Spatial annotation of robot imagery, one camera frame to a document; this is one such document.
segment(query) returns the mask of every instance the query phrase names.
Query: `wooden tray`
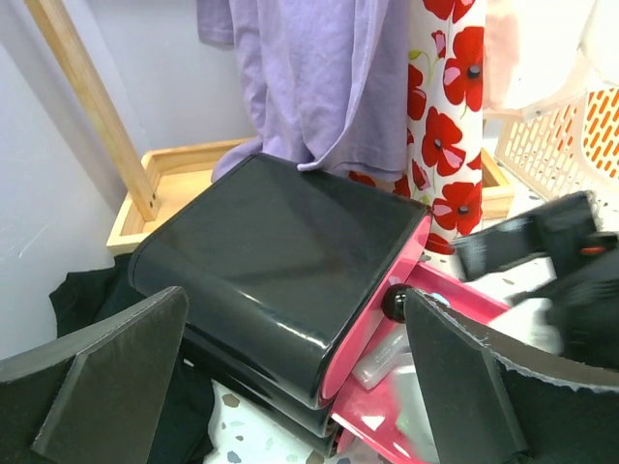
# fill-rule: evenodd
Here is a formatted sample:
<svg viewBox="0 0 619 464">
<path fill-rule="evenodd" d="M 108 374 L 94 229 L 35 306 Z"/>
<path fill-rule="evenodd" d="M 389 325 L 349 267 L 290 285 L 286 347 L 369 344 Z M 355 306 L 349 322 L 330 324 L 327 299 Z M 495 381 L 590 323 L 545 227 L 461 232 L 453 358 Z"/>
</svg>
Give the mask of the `wooden tray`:
<svg viewBox="0 0 619 464">
<path fill-rule="evenodd" d="M 128 194 L 107 240 L 114 255 L 131 253 L 148 234 L 170 219 L 200 192 L 211 186 L 215 163 L 244 140 L 204 143 L 148 152 L 142 158 L 146 176 L 159 198 L 154 220 L 145 221 Z M 492 157 L 482 151 L 484 218 L 505 218 L 514 189 Z"/>
</svg>

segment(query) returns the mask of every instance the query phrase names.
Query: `black knob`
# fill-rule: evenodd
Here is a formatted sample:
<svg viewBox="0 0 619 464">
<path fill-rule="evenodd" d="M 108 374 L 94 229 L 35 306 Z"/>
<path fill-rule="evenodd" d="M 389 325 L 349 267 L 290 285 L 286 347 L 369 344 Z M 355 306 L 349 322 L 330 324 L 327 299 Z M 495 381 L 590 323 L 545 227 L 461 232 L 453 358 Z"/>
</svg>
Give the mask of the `black knob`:
<svg viewBox="0 0 619 464">
<path fill-rule="evenodd" d="M 381 307 L 387 319 L 404 324 L 404 303 L 406 302 L 406 291 L 409 288 L 411 288 L 410 285 L 397 283 L 385 292 Z"/>
</svg>

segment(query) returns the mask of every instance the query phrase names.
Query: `floral curtain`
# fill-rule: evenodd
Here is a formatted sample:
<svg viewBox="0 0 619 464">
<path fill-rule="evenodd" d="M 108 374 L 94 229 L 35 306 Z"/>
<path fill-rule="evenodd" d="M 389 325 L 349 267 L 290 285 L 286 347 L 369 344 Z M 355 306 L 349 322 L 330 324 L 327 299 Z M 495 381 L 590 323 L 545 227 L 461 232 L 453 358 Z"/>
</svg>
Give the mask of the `floral curtain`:
<svg viewBox="0 0 619 464">
<path fill-rule="evenodd" d="M 427 249 L 451 254 L 482 219 L 486 0 L 409 1 L 408 167 L 395 183 L 350 178 L 429 205 Z"/>
</svg>

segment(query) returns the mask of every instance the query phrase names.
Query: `wooden pole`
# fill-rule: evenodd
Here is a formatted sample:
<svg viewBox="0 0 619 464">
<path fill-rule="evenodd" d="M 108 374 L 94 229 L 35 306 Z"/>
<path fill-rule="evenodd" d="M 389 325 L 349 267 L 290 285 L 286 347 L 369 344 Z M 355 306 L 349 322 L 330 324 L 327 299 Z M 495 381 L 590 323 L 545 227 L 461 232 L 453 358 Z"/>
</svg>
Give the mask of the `wooden pole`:
<svg viewBox="0 0 619 464">
<path fill-rule="evenodd" d="M 129 135 L 103 86 L 62 0 L 25 0 L 90 122 L 132 196 L 144 220 L 153 220 L 159 200 Z"/>
</svg>

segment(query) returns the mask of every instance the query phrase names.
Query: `red flower print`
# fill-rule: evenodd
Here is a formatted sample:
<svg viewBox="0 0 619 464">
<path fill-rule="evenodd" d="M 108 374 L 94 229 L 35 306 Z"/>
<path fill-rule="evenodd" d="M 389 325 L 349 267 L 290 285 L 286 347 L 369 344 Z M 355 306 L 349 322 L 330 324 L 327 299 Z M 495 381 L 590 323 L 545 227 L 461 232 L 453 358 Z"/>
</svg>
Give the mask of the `red flower print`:
<svg viewBox="0 0 619 464">
<path fill-rule="evenodd" d="M 454 248 L 449 242 L 433 232 L 427 237 L 426 249 L 440 254 L 454 254 Z"/>
<path fill-rule="evenodd" d="M 429 187 L 429 177 L 424 169 L 421 168 L 419 164 L 417 164 L 413 160 L 413 182 L 415 183 L 415 187 L 419 190 L 424 190 Z"/>
<path fill-rule="evenodd" d="M 456 24 L 464 15 L 471 9 L 475 0 L 456 0 L 454 2 L 454 14 L 452 15 L 452 23 Z"/>
<path fill-rule="evenodd" d="M 426 135 L 422 141 L 422 156 L 428 167 L 436 165 L 441 176 L 451 176 L 464 164 L 466 152 L 454 145 L 462 140 L 462 131 L 446 114 L 433 106 L 427 112 Z"/>
<path fill-rule="evenodd" d="M 355 172 L 355 171 L 350 171 L 348 173 L 348 178 L 360 184 L 365 184 L 370 187 L 376 187 L 376 183 L 371 179 L 371 177 L 366 176 L 364 174 L 359 174 L 358 172 Z"/>
<path fill-rule="evenodd" d="M 447 48 L 445 34 L 443 31 L 436 31 L 432 32 L 431 35 L 434 39 L 434 44 L 436 44 L 436 54 L 439 58 L 445 58 L 445 50 Z"/>
<path fill-rule="evenodd" d="M 471 169 L 481 169 L 482 168 L 482 153 L 475 157 L 471 162 L 466 164 Z"/>
<path fill-rule="evenodd" d="M 468 235 L 482 219 L 482 183 L 454 182 L 443 187 L 443 198 L 432 203 L 436 223 Z"/>
<path fill-rule="evenodd" d="M 399 196 L 410 198 L 410 186 L 408 186 L 408 177 L 403 174 L 401 179 L 394 184 L 394 193 Z"/>
<path fill-rule="evenodd" d="M 424 7 L 439 19 L 447 19 L 454 10 L 454 0 L 424 0 Z"/>
<path fill-rule="evenodd" d="M 456 58 L 447 60 L 443 73 L 445 96 L 451 104 L 466 100 L 470 109 L 479 111 L 484 96 L 484 28 L 471 26 L 458 32 L 454 38 L 454 54 Z"/>
<path fill-rule="evenodd" d="M 424 0 L 426 10 L 439 19 L 447 19 L 452 12 L 452 23 L 457 23 L 471 9 L 475 0 Z"/>
<path fill-rule="evenodd" d="M 426 92 L 419 88 L 424 75 L 413 65 L 408 65 L 408 117 L 420 121 L 426 111 Z"/>
</svg>

